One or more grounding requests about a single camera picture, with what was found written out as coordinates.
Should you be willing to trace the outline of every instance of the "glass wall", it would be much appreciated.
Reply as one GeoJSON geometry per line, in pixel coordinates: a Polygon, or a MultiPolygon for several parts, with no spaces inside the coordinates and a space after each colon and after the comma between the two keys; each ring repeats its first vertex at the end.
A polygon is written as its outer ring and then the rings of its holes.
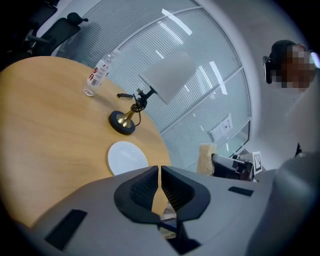
{"type": "Polygon", "coordinates": [[[229,157],[248,140],[251,110],[243,67],[223,29],[201,6],[191,0],[103,0],[84,17],[89,22],[59,55],[93,67],[119,46],[108,77],[127,93],[147,92],[139,74],[174,52],[194,60],[195,75],[173,101],[167,105],[153,95],[144,110],[172,166],[195,171],[200,144],[215,143],[218,153],[229,157]],[[232,129],[214,140],[210,131],[226,117],[232,129]]]}
{"type": "Polygon", "coordinates": [[[62,44],[57,56],[93,68],[132,33],[164,16],[163,9],[172,13],[196,6],[191,0],[102,0],[83,16],[89,22],[80,24],[79,33],[62,44]]]}

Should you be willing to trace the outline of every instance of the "person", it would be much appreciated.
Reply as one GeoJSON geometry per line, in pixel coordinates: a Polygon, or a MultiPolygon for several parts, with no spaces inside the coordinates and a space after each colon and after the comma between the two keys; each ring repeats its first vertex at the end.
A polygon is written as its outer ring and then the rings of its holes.
{"type": "MultiPolygon", "coordinates": [[[[319,58],[302,44],[280,40],[271,47],[268,58],[275,86],[301,94],[287,113],[287,122],[298,139],[295,157],[303,152],[320,151],[319,58]]],[[[268,84],[272,77],[266,77],[268,84]]]]}

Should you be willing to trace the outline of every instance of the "white plate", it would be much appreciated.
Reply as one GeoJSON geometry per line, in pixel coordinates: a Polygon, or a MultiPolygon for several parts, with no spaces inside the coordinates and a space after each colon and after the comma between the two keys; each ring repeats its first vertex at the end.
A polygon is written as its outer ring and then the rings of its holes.
{"type": "Polygon", "coordinates": [[[114,175],[149,166],[147,158],[141,149],[127,141],[116,142],[110,147],[108,164],[114,175]]]}

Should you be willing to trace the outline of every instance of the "lamp base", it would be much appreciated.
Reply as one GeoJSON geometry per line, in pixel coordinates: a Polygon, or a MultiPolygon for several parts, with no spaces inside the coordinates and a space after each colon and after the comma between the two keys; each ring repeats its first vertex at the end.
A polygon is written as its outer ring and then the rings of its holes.
{"type": "Polygon", "coordinates": [[[130,135],[136,129],[135,124],[132,120],[130,120],[129,125],[127,124],[127,126],[123,126],[121,123],[119,123],[119,120],[121,120],[119,117],[121,117],[122,115],[125,115],[125,113],[121,111],[113,111],[109,115],[109,123],[112,128],[115,129],[118,133],[123,135],[130,135]]]}

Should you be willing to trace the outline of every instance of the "chair backrest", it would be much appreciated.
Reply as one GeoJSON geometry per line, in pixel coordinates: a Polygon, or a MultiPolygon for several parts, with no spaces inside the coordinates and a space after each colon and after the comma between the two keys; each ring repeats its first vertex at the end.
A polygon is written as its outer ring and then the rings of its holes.
{"type": "Polygon", "coordinates": [[[52,6],[48,3],[43,3],[39,9],[30,17],[29,23],[32,24],[34,36],[37,35],[38,29],[57,12],[57,7],[52,6]]]}
{"type": "Polygon", "coordinates": [[[36,42],[32,48],[33,56],[50,56],[52,52],[64,41],[79,32],[80,27],[71,23],[66,18],[58,19],[41,38],[46,39],[49,43],[36,42]]]}

